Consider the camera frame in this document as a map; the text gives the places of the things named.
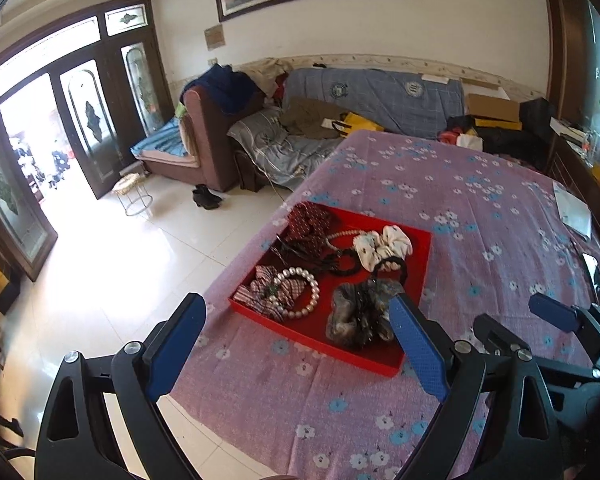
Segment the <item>grey sheer scrunchie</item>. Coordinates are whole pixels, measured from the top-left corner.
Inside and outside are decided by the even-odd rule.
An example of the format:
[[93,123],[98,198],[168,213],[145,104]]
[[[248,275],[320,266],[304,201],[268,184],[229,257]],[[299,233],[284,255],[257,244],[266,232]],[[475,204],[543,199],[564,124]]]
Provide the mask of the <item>grey sheer scrunchie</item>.
[[398,281],[385,278],[339,285],[332,293],[326,338],[337,346],[348,348],[393,341],[389,301],[402,292],[404,288]]

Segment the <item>red white plaid scrunchie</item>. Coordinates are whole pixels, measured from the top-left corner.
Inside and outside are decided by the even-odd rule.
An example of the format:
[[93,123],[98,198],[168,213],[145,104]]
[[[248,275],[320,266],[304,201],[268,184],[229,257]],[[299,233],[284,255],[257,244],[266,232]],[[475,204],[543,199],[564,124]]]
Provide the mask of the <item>red white plaid scrunchie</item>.
[[277,274],[274,266],[256,266],[254,278],[247,285],[237,287],[233,300],[266,318],[282,322],[285,318],[282,308],[294,308],[296,300],[306,289],[306,281],[283,278],[276,284]]

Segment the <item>cream cherry-print scrunchie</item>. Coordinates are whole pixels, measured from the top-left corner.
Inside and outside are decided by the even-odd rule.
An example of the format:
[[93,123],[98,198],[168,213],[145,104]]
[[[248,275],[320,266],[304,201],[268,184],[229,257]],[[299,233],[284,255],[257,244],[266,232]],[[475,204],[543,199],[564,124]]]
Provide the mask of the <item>cream cherry-print scrunchie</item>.
[[398,226],[384,226],[381,232],[358,234],[353,239],[353,249],[368,272],[373,272],[379,263],[389,258],[405,260],[414,252],[411,239]]

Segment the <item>dark red polka-dot scrunchie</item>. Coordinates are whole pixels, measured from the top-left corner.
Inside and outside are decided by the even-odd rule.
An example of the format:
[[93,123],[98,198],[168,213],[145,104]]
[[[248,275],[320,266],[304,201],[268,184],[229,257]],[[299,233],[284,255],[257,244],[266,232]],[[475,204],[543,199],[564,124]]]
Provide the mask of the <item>dark red polka-dot scrunchie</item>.
[[326,247],[326,237],[332,228],[334,215],[325,206],[300,202],[287,217],[284,242],[310,258],[318,258]]

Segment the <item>black hair claw clip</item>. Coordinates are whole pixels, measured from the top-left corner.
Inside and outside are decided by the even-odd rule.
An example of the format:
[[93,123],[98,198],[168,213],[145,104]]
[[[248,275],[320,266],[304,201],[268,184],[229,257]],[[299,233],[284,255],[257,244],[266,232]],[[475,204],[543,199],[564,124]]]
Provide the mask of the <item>black hair claw clip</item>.
[[325,257],[310,256],[302,249],[289,245],[280,235],[276,235],[274,242],[268,248],[282,263],[291,263],[291,261],[300,261],[308,266],[308,270],[330,272],[338,274],[342,272],[338,258],[340,252],[332,252]]

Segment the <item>red jewelry tray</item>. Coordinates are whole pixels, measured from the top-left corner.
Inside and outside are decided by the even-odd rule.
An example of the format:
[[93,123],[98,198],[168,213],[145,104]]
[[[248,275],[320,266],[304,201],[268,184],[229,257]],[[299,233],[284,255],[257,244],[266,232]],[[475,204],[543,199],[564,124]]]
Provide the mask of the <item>red jewelry tray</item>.
[[[353,242],[373,233],[400,235],[405,255],[377,268],[362,263]],[[389,325],[388,302],[399,292],[420,299],[431,240],[414,226],[304,202],[230,295],[230,305],[294,342],[392,377],[404,352]]]

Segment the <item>white paper sheet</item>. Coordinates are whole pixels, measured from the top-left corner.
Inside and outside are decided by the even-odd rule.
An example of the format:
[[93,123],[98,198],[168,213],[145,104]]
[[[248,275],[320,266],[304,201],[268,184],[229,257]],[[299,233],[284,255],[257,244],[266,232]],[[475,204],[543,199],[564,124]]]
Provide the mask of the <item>white paper sheet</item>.
[[592,235],[592,214],[588,205],[572,195],[558,182],[553,183],[553,190],[562,223],[589,240]]

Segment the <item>purple floral bedspread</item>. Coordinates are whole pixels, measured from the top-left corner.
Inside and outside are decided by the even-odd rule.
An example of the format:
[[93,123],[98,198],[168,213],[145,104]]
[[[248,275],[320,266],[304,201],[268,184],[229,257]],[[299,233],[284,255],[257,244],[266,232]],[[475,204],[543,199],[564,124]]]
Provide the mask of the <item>purple floral bedspread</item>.
[[420,306],[453,338],[479,314],[549,359],[585,364],[577,339],[533,315],[536,292],[590,303],[584,254],[600,242],[559,217],[550,178],[490,155],[390,133],[358,132],[311,174],[214,281],[206,326],[173,389],[186,412],[278,472],[303,479],[390,479],[437,402],[409,366],[387,378],[324,356],[250,321],[230,296],[312,202],[431,233]]

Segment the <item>pair of black boots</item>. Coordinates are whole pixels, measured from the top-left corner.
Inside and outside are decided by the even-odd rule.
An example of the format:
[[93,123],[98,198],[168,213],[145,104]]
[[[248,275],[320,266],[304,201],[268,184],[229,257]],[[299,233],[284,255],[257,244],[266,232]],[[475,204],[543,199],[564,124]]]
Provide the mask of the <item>pair of black boots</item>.
[[213,194],[205,184],[198,184],[193,191],[194,203],[205,210],[218,209],[223,199],[220,196]]

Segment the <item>cardboard box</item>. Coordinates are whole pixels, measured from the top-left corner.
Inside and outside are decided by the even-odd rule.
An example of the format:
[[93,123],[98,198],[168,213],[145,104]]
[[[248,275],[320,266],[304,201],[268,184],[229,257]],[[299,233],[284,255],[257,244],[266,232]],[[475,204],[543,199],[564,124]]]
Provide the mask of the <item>cardboard box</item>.
[[519,103],[511,100],[469,93],[465,99],[466,114],[475,117],[518,122]]

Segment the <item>blue plaid blanket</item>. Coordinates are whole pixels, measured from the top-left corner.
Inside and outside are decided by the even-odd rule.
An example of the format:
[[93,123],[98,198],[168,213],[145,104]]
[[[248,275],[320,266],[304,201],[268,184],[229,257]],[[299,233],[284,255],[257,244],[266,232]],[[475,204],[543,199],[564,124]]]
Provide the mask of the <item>blue plaid blanket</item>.
[[446,120],[464,114],[457,80],[426,81],[419,74],[357,68],[298,68],[285,80],[284,101],[307,98],[335,104],[393,133],[434,139]]

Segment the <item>grey striped pillow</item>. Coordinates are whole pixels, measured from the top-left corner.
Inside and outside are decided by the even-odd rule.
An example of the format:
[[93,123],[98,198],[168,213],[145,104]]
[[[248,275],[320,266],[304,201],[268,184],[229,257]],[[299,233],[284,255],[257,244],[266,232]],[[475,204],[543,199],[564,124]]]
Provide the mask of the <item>grey striped pillow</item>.
[[342,139],[293,136],[279,123],[280,114],[280,108],[262,108],[235,122],[227,135],[268,180],[294,191],[329,158]]

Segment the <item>yellow bag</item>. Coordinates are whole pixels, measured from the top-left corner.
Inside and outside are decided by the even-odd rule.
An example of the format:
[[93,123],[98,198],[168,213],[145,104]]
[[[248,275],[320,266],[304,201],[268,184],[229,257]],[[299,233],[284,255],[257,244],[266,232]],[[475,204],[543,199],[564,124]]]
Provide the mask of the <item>yellow bag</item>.
[[376,124],[371,120],[355,113],[341,114],[338,119],[332,120],[332,128],[337,131],[340,136],[348,136],[358,130],[368,131],[384,131],[382,125]]

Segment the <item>olive brown garment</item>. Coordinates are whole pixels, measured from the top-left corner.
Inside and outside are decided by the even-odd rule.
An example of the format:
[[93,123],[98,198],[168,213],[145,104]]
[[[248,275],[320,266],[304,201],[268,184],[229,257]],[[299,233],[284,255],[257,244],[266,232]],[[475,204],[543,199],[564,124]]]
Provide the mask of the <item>olive brown garment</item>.
[[279,123],[291,136],[304,136],[307,139],[338,139],[340,133],[332,126],[323,127],[325,119],[340,120],[349,110],[320,100],[294,96],[279,115]]

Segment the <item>dark blue clothing pile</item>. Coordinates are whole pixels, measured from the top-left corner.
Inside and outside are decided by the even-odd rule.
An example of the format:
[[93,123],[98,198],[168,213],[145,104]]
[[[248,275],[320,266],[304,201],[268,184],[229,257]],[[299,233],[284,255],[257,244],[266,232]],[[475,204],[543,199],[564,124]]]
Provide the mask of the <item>dark blue clothing pile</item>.
[[254,96],[262,93],[247,74],[235,72],[229,65],[220,64],[212,65],[206,72],[184,86],[178,99],[182,104],[185,104],[185,93],[194,87],[204,88],[208,97],[225,115],[237,114]]

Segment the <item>dark wooden glass door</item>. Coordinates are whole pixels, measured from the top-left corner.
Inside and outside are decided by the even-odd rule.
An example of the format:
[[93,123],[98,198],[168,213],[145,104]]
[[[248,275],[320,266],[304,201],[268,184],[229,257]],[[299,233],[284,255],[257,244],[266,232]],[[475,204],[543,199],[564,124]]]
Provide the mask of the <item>dark wooden glass door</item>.
[[151,0],[110,0],[47,24],[0,54],[0,253],[36,280],[58,234],[37,176],[64,173],[68,148],[93,195],[132,164],[132,148],[169,118]]

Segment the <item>dark wooden cabinet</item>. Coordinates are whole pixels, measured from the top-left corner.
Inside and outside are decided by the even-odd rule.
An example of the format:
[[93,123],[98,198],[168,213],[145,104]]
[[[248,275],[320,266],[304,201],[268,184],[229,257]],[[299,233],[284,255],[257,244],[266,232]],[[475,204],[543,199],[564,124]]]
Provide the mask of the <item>dark wooden cabinet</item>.
[[600,11],[592,0],[546,0],[550,67],[546,96],[561,124],[583,134],[556,139],[550,172],[588,203],[600,236]]

